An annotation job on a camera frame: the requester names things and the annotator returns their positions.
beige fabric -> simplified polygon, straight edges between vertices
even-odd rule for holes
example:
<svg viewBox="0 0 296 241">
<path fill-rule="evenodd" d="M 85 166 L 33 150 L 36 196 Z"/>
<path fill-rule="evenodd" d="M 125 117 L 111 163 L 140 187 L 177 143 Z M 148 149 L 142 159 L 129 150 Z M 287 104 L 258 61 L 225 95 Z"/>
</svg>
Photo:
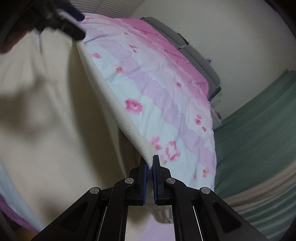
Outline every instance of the beige fabric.
<svg viewBox="0 0 296 241">
<path fill-rule="evenodd" d="M 0 57 L 0 159 L 47 225 L 89 188 L 111 187 L 126 175 L 116 122 L 76 44 L 59 32 L 41 37 L 43 55 L 27 35 Z M 130 209 L 127 240 L 139 238 L 148 218 L 145 209 Z"/>
<path fill-rule="evenodd" d="M 236 211 L 254 206 L 296 183 L 296 161 L 268 181 L 244 192 L 225 198 Z"/>
</svg>

closet door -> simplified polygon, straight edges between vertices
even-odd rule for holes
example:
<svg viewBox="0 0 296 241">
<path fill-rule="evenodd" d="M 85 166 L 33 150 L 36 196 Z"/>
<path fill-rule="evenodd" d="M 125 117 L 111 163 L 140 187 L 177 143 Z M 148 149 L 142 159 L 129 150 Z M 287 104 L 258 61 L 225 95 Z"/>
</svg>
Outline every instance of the closet door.
<svg viewBox="0 0 296 241">
<path fill-rule="evenodd" d="M 71 0 L 82 12 L 97 13 L 111 18 L 128 18 L 144 0 Z"/>
</svg>

triangular cutout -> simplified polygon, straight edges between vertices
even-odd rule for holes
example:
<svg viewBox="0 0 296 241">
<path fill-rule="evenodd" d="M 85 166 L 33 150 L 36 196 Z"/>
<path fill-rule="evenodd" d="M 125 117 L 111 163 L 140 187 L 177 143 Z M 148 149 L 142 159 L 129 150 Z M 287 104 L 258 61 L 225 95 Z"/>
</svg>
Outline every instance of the triangular cutout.
<svg viewBox="0 0 296 241">
<path fill-rule="evenodd" d="M 240 221 L 228 213 L 218 202 L 213 202 L 213 207 L 224 233 L 229 233 L 242 225 Z"/>
<path fill-rule="evenodd" d="M 87 202 L 81 203 L 78 208 L 61 222 L 61 228 L 74 232 L 79 227 L 87 206 Z"/>
</svg>

bedspread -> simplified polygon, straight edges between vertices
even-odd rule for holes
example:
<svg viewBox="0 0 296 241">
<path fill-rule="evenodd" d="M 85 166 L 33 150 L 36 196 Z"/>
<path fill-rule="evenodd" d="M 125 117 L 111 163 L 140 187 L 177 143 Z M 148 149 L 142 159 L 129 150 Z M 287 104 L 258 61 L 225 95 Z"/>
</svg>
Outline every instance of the bedspread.
<svg viewBox="0 0 296 241">
<path fill-rule="evenodd" d="M 86 14 L 84 44 L 161 166 L 214 189 L 215 143 L 205 78 L 148 23 Z"/>
</svg>

wall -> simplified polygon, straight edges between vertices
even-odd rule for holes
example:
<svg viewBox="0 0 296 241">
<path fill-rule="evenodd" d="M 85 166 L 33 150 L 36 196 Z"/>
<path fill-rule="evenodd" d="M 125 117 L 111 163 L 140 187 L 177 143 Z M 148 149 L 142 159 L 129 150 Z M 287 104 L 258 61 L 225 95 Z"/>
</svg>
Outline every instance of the wall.
<svg viewBox="0 0 296 241">
<path fill-rule="evenodd" d="M 296 39 L 264 0 L 145 0 L 131 15 L 155 17 L 182 34 L 221 79 L 217 105 L 230 115 L 286 68 L 296 69 Z"/>
</svg>

